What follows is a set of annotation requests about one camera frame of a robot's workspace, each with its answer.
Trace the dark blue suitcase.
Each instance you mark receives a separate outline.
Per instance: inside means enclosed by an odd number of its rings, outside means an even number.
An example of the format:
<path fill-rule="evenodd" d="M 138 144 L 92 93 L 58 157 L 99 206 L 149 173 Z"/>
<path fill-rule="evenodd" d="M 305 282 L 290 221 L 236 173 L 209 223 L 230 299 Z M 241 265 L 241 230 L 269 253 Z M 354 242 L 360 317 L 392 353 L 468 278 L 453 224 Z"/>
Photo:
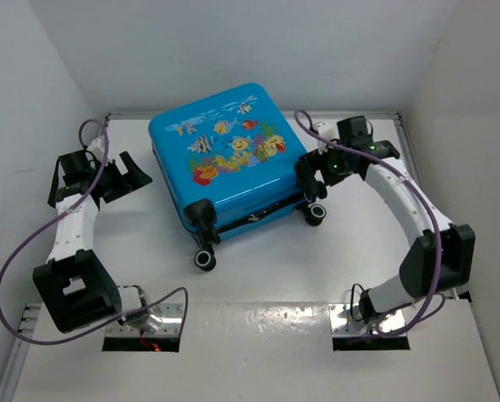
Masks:
<path fill-rule="evenodd" d="M 216 266 L 214 247 L 299 211 L 318 226 L 323 185 L 304 184 L 307 152 L 263 86 L 246 83 L 153 117 L 152 152 L 183 227 L 198 245 L 194 264 Z"/>

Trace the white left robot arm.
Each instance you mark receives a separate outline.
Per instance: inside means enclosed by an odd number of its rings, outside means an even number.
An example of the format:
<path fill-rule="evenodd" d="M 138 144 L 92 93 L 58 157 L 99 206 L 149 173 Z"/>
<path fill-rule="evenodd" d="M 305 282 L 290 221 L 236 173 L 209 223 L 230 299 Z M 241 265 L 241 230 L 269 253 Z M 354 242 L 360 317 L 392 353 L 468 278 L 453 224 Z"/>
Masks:
<path fill-rule="evenodd" d="M 94 227 L 101 204 L 152 183 L 128 152 L 126 172 L 106 157 L 98 137 L 83 149 L 57 158 L 48 204 L 56 209 L 54 245 L 33 271 L 34 284 L 55 326 L 72 332 L 121 312 L 121 294 L 94 252 Z"/>

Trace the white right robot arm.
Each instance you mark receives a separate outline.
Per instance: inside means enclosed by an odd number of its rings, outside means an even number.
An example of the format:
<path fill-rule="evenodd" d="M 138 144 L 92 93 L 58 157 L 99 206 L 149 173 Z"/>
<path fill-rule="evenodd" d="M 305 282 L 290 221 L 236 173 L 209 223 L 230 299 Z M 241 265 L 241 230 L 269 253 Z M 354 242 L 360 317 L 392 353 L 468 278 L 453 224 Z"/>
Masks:
<path fill-rule="evenodd" d="M 309 202 L 357 175 L 383 199 L 410 247 L 395 276 L 361 290 L 358 304 L 349 308 L 353 320 L 370 326 L 416 302 L 427 308 L 436 294 L 469 282 L 474 230 L 454 223 L 425 196 L 398 149 L 388 140 L 374 140 L 365 116 L 335 125 L 308 121 L 300 127 L 317 140 L 317 149 L 295 165 L 297 185 Z"/>

